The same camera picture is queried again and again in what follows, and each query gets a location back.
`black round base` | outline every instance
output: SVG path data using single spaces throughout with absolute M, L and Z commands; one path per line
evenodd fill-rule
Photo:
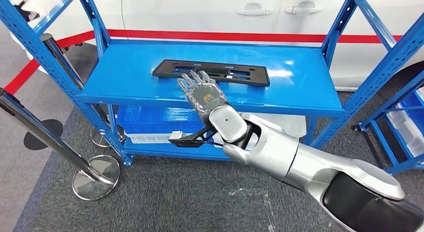
M 47 128 L 49 128 L 53 132 L 53 134 L 59 137 L 61 136 L 62 131 L 64 130 L 64 126 L 62 125 L 62 122 L 55 119 L 48 119 L 48 120 L 42 121 L 42 123 Z M 25 137 L 23 138 L 23 144 L 25 145 L 25 147 L 33 151 L 42 150 L 48 147 L 46 144 L 40 141 L 37 137 L 33 136 L 30 132 L 27 132 L 25 134 Z

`silver pole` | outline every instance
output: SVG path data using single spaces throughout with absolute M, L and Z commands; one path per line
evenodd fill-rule
M 44 43 L 47 49 L 51 52 L 51 54 L 55 57 L 57 62 L 62 66 L 65 70 L 66 74 L 71 78 L 74 84 L 77 86 L 79 90 L 82 90 L 85 86 L 83 79 L 77 73 L 75 68 L 69 62 L 68 58 L 63 54 L 62 50 L 59 48 L 53 36 L 49 33 L 45 33 L 41 35 L 40 40 Z M 97 114 L 101 117 L 101 119 L 110 127 L 111 124 L 109 122 L 108 116 L 105 111 L 98 104 L 91 105 L 93 109 L 97 112 Z M 127 136 L 124 134 L 124 129 L 120 126 L 117 126 L 119 141 L 122 143 L 125 141 Z M 90 133 L 91 140 L 94 144 L 100 147 L 110 147 L 109 143 L 103 137 L 103 133 L 99 132 L 96 128 L 93 128 Z
M 78 169 L 73 182 L 73 189 L 78 197 L 84 200 L 99 199 L 108 194 L 118 183 L 120 166 L 113 157 L 97 156 L 95 160 L 87 161 L 3 88 L 0 88 L 0 108 Z

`black plastic panel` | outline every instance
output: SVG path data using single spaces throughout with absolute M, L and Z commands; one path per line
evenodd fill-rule
M 234 65 L 198 61 L 163 60 L 153 71 L 153 76 L 181 78 L 181 74 L 204 70 L 216 81 L 226 81 L 256 86 L 269 86 L 267 68 L 264 66 Z
M 377 195 L 342 172 L 335 176 L 322 202 L 357 232 L 415 232 L 424 220 L 421 208 Z

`silver robotic arm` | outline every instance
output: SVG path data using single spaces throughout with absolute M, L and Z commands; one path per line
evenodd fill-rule
M 231 159 L 295 184 L 348 231 L 415 232 L 423 225 L 424 212 L 404 200 L 405 194 L 394 177 L 365 161 L 299 143 L 267 120 L 238 114 L 215 81 L 204 71 L 200 74 L 202 78 L 191 72 L 193 80 L 184 76 L 189 88 L 183 81 L 178 83 L 205 125 L 221 135 L 223 151 Z M 253 134 L 258 141 L 247 151 Z M 180 139 L 170 141 L 179 146 L 176 142 Z

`blue shelving unit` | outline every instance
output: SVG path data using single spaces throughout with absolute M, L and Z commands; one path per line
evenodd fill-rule
M 320 148 L 402 67 L 424 39 L 424 15 L 396 42 L 366 0 L 344 1 L 321 47 L 111 39 L 93 0 L 80 0 L 93 25 L 100 58 L 80 90 L 39 40 L 71 1 L 59 2 L 32 29 L 8 0 L 0 0 L 0 19 L 91 123 L 104 132 L 125 165 L 132 163 L 133 155 L 228 160 L 220 149 L 206 145 L 199 149 L 180 149 L 171 145 L 119 143 L 112 104 L 190 108 L 175 79 L 152 76 L 152 70 L 163 59 L 266 66 L 269 87 L 223 82 L 219 85 L 239 111 L 310 116 L 305 143 Z M 357 7 L 388 53 L 352 97 L 341 105 L 329 68 L 337 40 Z M 93 110 L 93 103 L 108 105 L 110 127 Z M 333 120 L 313 138 L 319 116 Z
M 424 153 L 418 156 L 414 156 L 409 150 L 406 141 L 392 124 L 388 118 L 388 113 L 394 111 L 405 111 L 406 114 L 412 119 L 419 131 L 424 134 L 424 101 L 417 94 L 417 89 L 424 85 L 424 70 L 419 73 L 413 80 L 411 80 L 405 87 L 397 92 L 390 100 L 376 110 L 370 117 L 359 123 L 359 127 L 362 131 L 366 132 L 368 127 L 374 130 L 378 141 L 381 143 L 385 150 L 390 162 L 391 168 L 387 168 L 386 171 L 391 174 L 397 174 L 410 169 L 424 169 Z M 386 138 L 381 132 L 377 121 L 385 121 L 390 130 L 393 132 L 398 144 L 402 148 L 406 160 L 399 162 L 393 153 L 391 147 L 387 143 Z

